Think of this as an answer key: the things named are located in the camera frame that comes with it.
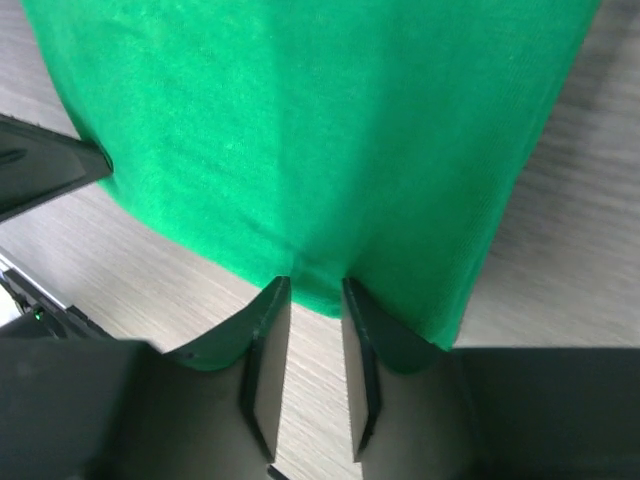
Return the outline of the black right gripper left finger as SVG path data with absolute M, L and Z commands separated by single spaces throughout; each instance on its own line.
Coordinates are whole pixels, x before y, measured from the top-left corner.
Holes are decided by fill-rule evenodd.
M 291 284 L 160 352 L 1 337 L 5 479 L 277 479 Z

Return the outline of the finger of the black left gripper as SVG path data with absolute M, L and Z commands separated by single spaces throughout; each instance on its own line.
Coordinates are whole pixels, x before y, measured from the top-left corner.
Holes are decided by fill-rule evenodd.
M 1 220 L 109 177 L 100 146 L 1 116 Z

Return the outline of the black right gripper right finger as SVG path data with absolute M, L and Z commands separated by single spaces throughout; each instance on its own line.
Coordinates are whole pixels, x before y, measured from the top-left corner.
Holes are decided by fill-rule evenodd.
M 438 348 L 342 286 L 353 456 L 367 479 L 635 479 L 633 347 Z

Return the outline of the green t shirt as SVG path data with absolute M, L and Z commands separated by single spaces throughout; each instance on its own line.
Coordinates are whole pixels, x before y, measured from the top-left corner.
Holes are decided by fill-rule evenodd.
M 327 316 L 352 277 L 441 348 L 595 1 L 27 1 L 137 220 Z

